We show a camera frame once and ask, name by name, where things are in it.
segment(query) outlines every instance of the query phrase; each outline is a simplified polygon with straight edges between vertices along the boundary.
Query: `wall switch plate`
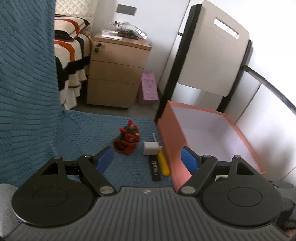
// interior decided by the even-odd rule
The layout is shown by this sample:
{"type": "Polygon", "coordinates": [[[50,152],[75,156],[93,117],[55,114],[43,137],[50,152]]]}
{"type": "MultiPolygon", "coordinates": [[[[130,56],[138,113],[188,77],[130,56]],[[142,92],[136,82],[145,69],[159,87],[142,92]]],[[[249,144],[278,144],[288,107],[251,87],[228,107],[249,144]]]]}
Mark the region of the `wall switch plate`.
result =
{"type": "Polygon", "coordinates": [[[135,16],[136,10],[136,7],[118,4],[116,12],[135,16]]]}

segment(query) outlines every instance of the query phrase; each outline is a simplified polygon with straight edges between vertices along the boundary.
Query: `ribbed plastic surface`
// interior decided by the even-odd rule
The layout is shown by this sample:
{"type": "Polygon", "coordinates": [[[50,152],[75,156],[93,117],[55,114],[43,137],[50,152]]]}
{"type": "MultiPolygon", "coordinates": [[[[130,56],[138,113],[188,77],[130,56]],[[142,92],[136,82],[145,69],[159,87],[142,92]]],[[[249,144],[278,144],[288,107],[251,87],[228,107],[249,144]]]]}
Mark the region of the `ribbed plastic surface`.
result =
{"type": "Polygon", "coordinates": [[[209,217],[195,198],[172,188],[127,188],[100,198],[79,221],[55,229],[21,224],[7,241],[284,241],[273,225],[236,229],[209,217]]]}

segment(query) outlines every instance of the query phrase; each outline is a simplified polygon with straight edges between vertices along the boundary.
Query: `chair backrest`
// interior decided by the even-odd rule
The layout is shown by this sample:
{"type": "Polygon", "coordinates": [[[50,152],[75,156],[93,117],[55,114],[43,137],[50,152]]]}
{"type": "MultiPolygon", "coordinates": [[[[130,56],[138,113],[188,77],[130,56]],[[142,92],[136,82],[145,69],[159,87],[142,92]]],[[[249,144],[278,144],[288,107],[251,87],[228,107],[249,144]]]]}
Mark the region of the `chair backrest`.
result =
{"type": "Polygon", "coordinates": [[[0,183],[19,186],[56,154],[54,10],[55,0],[0,1],[0,183]]]}
{"type": "Polygon", "coordinates": [[[202,8],[178,82],[227,96],[240,68],[249,32],[209,1],[202,8]]]}

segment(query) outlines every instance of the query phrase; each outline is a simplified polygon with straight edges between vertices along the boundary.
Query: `black metal frame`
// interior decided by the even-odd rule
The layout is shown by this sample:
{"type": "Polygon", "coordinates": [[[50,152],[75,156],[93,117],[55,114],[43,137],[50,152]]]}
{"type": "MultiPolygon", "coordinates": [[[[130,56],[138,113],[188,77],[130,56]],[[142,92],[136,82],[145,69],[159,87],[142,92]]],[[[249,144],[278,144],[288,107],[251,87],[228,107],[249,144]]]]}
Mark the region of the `black metal frame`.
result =
{"type": "Polygon", "coordinates": [[[176,59],[174,61],[168,82],[165,86],[165,91],[163,92],[163,96],[160,100],[159,107],[155,115],[155,123],[158,122],[158,119],[161,117],[167,102],[171,100],[173,96],[196,27],[196,24],[192,23],[197,23],[201,8],[202,5],[197,4],[193,5],[190,9],[189,17],[184,29],[184,34],[180,42],[176,59]]]}
{"type": "Polygon", "coordinates": [[[221,103],[217,108],[217,111],[224,113],[224,111],[226,110],[226,108],[227,108],[227,106],[228,106],[228,104],[229,104],[229,102],[230,102],[230,100],[231,100],[231,98],[232,98],[232,96],[233,96],[233,94],[234,94],[234,92],[235,92],[241,78],[242,78],[242,75],[244,73],[243,68],[247,64],[247,61],[248,61],[248,59],[250,57],[251,48],[252,48],[252,41],[249,40],[246,51],[244,53],[244,57],[242,59],[241,66],[240,66],[239,71],[237,73],[237,76],[236,76],[236,78],[234,80],[233,86],[232,86],[229,94],[222,98],[221,103]]]}
{"type": "Polygon", "coordinates": [[[258,74],[256,71],[251,69],[249,66],[245,65],[243,70],[253,76],[256,80],[258,80],[261,84],[267,87],[272,93],[274,93],[293,113],[296,115],[296,107],[292,104],[291,101],[288,100],[286,96],[282,92],[280,92],[277,88],[275,88],[270,82],[268,82],[263,76],[258,74]]]}

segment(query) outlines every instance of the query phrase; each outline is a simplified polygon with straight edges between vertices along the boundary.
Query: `cabinet drawer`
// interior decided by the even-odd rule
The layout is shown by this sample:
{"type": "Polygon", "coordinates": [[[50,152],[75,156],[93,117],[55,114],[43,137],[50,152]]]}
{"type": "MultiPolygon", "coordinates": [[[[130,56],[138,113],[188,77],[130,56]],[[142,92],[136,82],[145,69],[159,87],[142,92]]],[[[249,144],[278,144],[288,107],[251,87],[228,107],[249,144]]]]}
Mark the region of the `cabinet drawer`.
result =
{"type": "Polygon", "coordinates": [[[91,60],[144,68],[150,51],[135,47],[94,41],[91,60]]]}
{"type": "Polygon", "coordinates": [[[89,77],[98,80],[110,80],[115,82],[139,85],[143,69],[123,64],[112,64],[101,61],[91,61],[89,77]]]}
{"type": "Polygon", "coordinates": [[[87,103],[131,108],[135,102],[138,85],[88,79],[87,103]]]}

